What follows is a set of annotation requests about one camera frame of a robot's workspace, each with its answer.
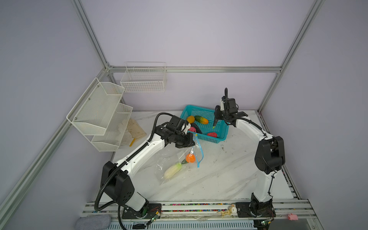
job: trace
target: gray cloth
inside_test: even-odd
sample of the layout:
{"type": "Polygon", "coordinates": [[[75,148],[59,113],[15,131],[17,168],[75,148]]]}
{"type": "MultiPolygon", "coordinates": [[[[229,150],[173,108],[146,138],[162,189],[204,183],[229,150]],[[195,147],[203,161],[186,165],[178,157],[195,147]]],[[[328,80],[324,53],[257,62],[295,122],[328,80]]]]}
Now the gray cloth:
{"type": "Polygon", "coordinates": [[[102,230],[110,226],[110,215],[95,215],[77,220],[75,230],[102,230]]]}

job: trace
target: marble tabletop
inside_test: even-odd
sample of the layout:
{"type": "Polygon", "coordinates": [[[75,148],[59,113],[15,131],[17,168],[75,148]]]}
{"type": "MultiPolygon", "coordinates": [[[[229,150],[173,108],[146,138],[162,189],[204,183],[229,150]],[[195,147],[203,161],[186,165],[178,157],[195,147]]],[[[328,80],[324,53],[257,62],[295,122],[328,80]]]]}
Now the marble tabletop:
{"type": "MultiPolygon", "coordinates": [[[[168,111],[180,116],[182,111],[168,111]]],[[[245,111],[249,119],[261,124],[254,110],[245,111]]],[[[143,130],[150,135],[156,115],[160,112],[132,112],[143,130]]],[[[157,124],[169,121],[170,117],[160,116],[157,124]]],[[[146,138],[134,142],[129,132],[124,134],[122,145],[116,151],[113,162],[125,157],[146,138]]],[[[186,164],[170,181],[162,183],[160,175],[155,173],[162,159],[177,158],[181,151],[175,144],[168,144],[157,152],[132,178],[136,191],[149,201],[195,201],[195,200],[234,200],[250,199],[256,186],[257,174],[260,172],[254,163],[258,143],[252,142],[242,131],[230,126],[227,138],[218,144],[199,140],[204,159],[197,168],[195,164],[186,164]]],[[[282,173],[278,173],[273,181],[273,199],[291,199],[293,195],[282,173]]],[[[104,194],[101,202],[111,199],[104,194]]]]}

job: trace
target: transparent plastic bag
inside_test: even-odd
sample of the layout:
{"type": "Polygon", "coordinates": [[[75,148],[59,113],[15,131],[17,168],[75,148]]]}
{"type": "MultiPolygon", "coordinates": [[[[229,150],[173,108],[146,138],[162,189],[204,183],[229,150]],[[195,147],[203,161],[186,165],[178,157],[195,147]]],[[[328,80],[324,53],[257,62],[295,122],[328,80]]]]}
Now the transparent plastic bag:
{"type": "Polygon", "coordinates": [[[159,181],[165,183],[180,175],[180,171],[187,170],[192,165],[199,168],[200,162],[204,158],[203,150],[198,140],[197,134],[193,136],[195,145],[185,149],[178,149],[179,153],[161,157],[157,161],[155,175],[159,181]]]}

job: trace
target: black mounting plate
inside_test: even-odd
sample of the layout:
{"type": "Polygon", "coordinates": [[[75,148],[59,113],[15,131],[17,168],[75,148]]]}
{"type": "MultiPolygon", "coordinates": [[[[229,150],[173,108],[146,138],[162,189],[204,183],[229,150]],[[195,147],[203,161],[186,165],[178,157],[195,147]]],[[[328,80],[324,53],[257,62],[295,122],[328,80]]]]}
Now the black mounting plate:
{"type": "MultiPolygon", "coordinates": [[[[148,210],[157,209],[159,212],[161,212],[161,204],[148,204],[148,210]]],[[[153,210],[152,212],[147,212],[147,215],[144,217],[144,219],[152,219],[156,215],[157,210],[153,210]]],[[[122,219],[139,219],[136,217],[136,212],[132,209],[125,209],[123,210],[123,216],[122,219]]]]}
{"type": "MultiPolygon", "coordinates": [[[[255,217],[251,214],[251,210],[250,210],[250,202],[236,202],[235,203],[235,206],[236,206],[236,210],[237,210],[237,213],[238,213],[238,217],[239,218],[243,218],[243,217],[255,217]]],[[[276,216],[276,213],[275,213],[275,209],[273,208],[270,208],[269,211],[271,211],[273,213],[273,217],[276,216]]],[[[267,210],[264,214],[262,214],[260,217],[272,217],[272,214],[269,213],[267,210]]]]}

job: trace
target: white mesh rack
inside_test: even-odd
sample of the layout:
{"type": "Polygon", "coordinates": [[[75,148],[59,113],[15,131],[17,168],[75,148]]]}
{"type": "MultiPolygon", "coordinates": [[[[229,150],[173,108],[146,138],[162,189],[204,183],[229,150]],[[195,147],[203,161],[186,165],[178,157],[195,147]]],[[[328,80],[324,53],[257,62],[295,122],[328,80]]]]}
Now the white mesh rack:
{"type": "Polygon", "coordinates": [[[165,92],[165,62],[126,62],[120,81],[125,92],[165,92]]]}
{"type": "Polygon", "coordinates": [[[96,86],[77,112],[73,113],[77,104],[73,107],[67,120],[98,151],[116,151],[133,108],[120,103],[124,87],[97,78],[91,84],[96,86]]]}

